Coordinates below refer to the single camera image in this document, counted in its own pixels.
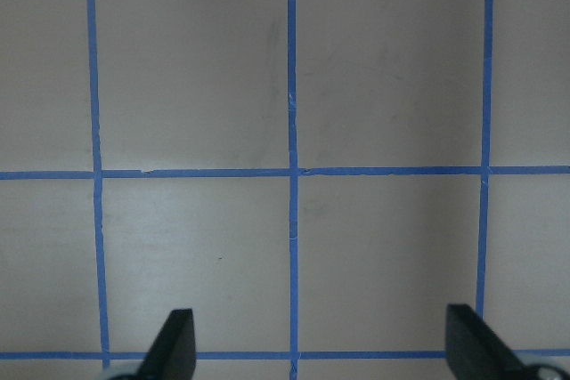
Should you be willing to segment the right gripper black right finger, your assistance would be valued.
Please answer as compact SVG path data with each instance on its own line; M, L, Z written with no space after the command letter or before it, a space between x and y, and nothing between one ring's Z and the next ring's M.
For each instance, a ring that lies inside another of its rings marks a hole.
M537 378L537 369L524 364L467 304L447 305L444 348L459 380Z

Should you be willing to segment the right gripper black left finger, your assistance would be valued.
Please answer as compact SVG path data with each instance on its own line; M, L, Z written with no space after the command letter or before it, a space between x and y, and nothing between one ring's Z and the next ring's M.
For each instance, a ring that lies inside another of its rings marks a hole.
M142 364L137 379L193 378L197 365L192 309L172 310Z

